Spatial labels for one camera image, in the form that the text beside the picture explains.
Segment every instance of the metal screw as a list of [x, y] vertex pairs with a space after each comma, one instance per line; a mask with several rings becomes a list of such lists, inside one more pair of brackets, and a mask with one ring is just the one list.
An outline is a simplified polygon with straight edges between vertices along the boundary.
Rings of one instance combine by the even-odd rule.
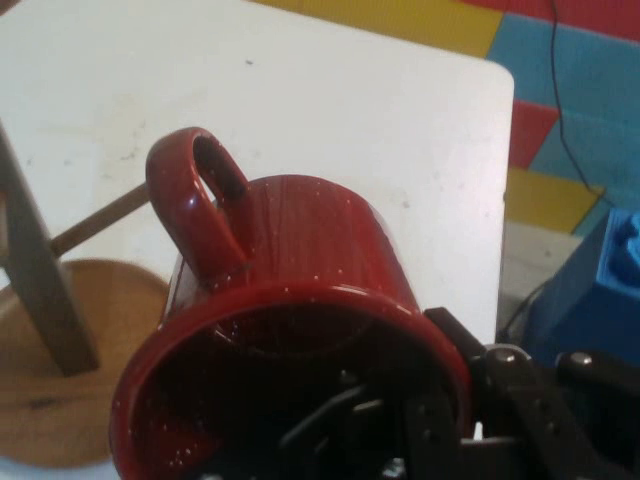
[[510, 350], [506, 348], [501, 348], [496, 350], [496, 360], [503, 363], [511, 363], [516, 361], [516, 356]]
[[591, 356], [583, 352], [572, 353], [571, 360], [573, 360], [579, 365], [590, 365], [591, 362], [593, 362], [593, 359], [591, 358]]
[[402, 480], [406, 478], [406, 469], [402, 458], [394, 458], [387, 462], [382, 470], [381, 480]]

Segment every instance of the wooden stool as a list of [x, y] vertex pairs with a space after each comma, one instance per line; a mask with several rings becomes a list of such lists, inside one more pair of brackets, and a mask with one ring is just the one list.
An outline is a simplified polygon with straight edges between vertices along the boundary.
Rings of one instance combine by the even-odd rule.
[[0, 291], [0, 455], [37, 466], [71, 467], [108, 458], [114, 387], [153, 332], [166, 282], [115, 261], [67, 262], [72, 292], [91, 330], [100, 367], [63, 377], [17, 296]]

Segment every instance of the table surface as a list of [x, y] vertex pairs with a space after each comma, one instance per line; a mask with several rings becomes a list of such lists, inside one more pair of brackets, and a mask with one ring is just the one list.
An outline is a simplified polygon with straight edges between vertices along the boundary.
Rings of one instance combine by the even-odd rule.
[[[420, 306], [493, 341], [506, 70], [241, 0], [149, 6], [31, 0], [0, 18], [0, 115], [52, 235], [142, 182], [162, 135], [199, 125], [250, 179], [316, 175], [364, 196]], [[64, 258], [168, 279], [175, 255], [147, 205]]]

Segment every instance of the blue object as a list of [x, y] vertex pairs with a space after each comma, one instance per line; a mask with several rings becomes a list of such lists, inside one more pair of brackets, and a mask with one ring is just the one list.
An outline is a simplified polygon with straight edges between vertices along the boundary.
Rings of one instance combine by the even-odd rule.
[[600, 350], [640, 366], [640, 212], [612, 209], [533, 302], [522, 346], [551, 366]]
[[[607, 188], [607, 198], [618, 208], [632, 211], [640, 210], [640, 190], [637, 187]], [[596, 225], [607, 216], [609, 208], [609, 205], [604, 200], [598, 200], [572, 233], [581, 237], [589, 235]]]
[[[515, 79], [515, 96], [555, 107], [549, 22], [507, 13], [487, 58]], [[640, 44], [559, 25], [558, 88], [565, 111], [640, 126]]]

